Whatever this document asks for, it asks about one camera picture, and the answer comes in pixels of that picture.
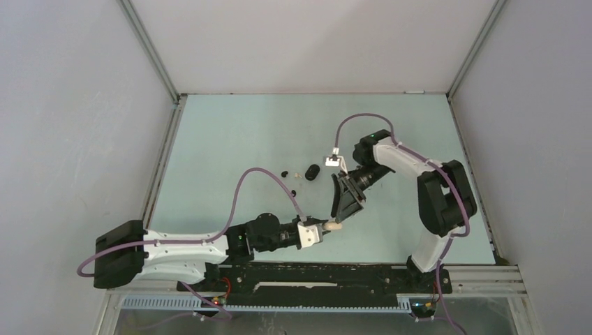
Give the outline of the pink charging case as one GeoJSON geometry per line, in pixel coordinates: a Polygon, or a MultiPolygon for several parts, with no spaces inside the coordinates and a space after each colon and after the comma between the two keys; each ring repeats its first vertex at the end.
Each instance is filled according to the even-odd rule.
{"type": "Polygon", "coordinates": [[[334,221],[330,221],[330,222],[326,222],[322,224],[322,228],[324,231],[334,231],[334,230],[340,230],[343,227],[343,225],[341,223],[337,223],[334,221]]]}

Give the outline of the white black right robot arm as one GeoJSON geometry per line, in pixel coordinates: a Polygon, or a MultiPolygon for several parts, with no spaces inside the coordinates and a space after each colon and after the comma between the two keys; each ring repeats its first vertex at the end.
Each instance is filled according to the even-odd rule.
{"type": "Polygon", "coordinates": [[[470,232],[470,218],[477,205],[464,166],[456,160],[442,163],[425,158],[400,142],[387,130],[363,137],[355,146],[351,171],[332,175],[334,200],[331,217],[337,223],[363,209],[365,190],[390,172],[415,181],[418,213],[424,232],[408,259],[406,282],[410,289],[423,292],[434,282],[437,269],[452,238],[470,232]]]}

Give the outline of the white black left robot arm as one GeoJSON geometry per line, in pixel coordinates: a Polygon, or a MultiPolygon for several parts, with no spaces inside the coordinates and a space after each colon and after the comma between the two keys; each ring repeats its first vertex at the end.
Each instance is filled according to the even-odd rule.
{"type": "Polygon", "coordinates": [[[319,244],[335,222],[309,217],[281,223],[271,213],[225,232],[171,234],[148,230],[142,221],[121,224],[96,239],[94,287],[119,288],[133,281],[177,281],[213,290],[218,265],[250,262],[256,253],[319,244]]]}

